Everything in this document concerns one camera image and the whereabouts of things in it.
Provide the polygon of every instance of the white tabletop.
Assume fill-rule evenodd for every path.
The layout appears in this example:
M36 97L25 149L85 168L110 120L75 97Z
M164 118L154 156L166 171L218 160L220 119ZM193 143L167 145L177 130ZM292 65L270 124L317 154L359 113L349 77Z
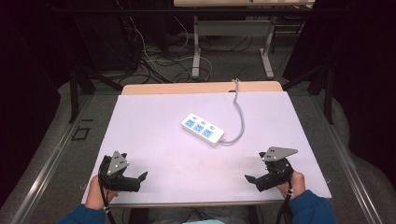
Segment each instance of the white tabletop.
M222 128L226 140L233 139L240 130L233 98L232 92L119 96L92 176L103 157L117 150L128 154L125 176L137 178L146 171L148 176L139 192L121 192L113 205L263 203L282 196L276 188L259 192L245 175L267 174L259 152L288 147L299 150L288 160L305 175L307 188L331 198L286 92L239 92L246 129L233 146L212 147L182 129L181 121L194 113Z
M264 7L313 5L315 0L175 0L176 7Z

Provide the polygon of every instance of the black curtain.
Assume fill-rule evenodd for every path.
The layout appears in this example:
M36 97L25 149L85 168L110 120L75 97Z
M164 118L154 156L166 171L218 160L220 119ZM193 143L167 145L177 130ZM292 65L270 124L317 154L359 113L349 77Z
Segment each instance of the black curtain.
M35 155L69 79L48 22L37 1L0 2L0 205Z
M318 0L316 8L346 8L353 1ZM284 77L294 80L320 64L342 43L334 60L334 97L349 123L349 148L384 172L396 187L396 5L391 1L356 1L357 18L311 18L290 56ZM345 42L338 42L346 32Z

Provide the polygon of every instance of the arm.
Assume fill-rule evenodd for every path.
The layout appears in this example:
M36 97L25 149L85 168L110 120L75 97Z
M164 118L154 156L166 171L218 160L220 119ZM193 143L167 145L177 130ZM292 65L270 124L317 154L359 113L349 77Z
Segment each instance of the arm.
M311 190L305 189L304 175L294 171L291 177L293 195L290 197L289 207L293 213L293 224L302 223L336 223L332 208L325 198L320 198ZM288 183L277 186L286 197Z
M104 189L108 201L118 196L116 191ZM87 201L85 205L79 205L72 213L64 216L58 223L72 224L72 223L105 223L106 213L104 211L104 202L100 192L98 176L94 176L90 183Z

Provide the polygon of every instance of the power strip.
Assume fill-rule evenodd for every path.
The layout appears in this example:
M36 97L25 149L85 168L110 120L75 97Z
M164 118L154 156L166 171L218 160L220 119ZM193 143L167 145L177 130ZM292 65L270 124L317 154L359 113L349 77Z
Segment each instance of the power strip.
M221 128L194 114L189 114L183 119L181 126L184 130L204 140L212 147L217 146L224 135L224 131Z

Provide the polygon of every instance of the triangular metal plate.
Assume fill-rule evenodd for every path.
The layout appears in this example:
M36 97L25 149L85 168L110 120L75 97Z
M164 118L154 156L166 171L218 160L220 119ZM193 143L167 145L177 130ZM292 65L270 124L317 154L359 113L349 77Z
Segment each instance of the triangular metal plate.
M125 158L123 158L118 151L114 151L110 165L108 166L107 175L112 175L117 171L127 167L128 165L128 161L125 160Z
M297 149L285 147L270 147L265 155L262 157L263 161L279 161L285 157L297 153Z

